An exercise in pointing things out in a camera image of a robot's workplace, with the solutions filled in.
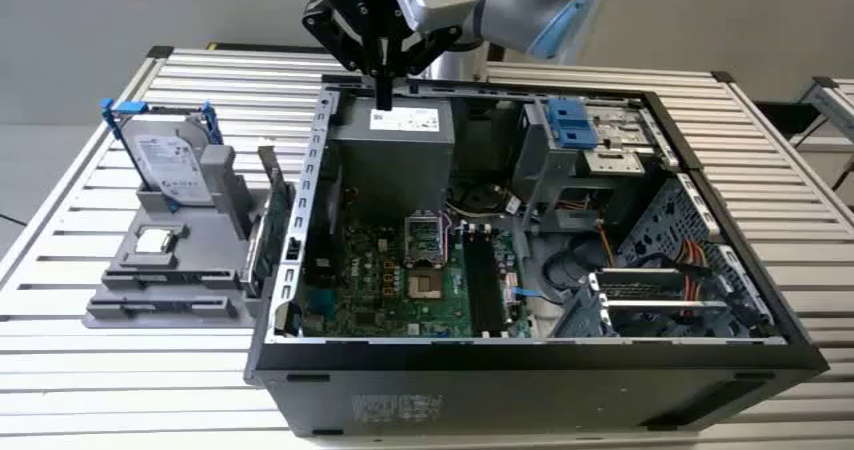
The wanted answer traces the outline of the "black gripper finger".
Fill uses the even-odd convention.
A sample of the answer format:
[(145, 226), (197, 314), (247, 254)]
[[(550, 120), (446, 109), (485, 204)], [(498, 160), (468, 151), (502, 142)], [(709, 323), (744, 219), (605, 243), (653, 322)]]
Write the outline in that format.
[(428, 32), (410, 47), (404, 48), (405, 35), (389, 37), (385, 63), (385, 109), (393, 109), (394, 80), (420, 74), (454, 45), (462, 36), (460, 25)]
[(373, 37), (358, 41), (336, 21), (330, 0), (310, 0), (302, 16), (306, 30), (340, 63), (374, 79), (376, 108), (386, 109), (386, 75), (382, 68), (381, 42)]

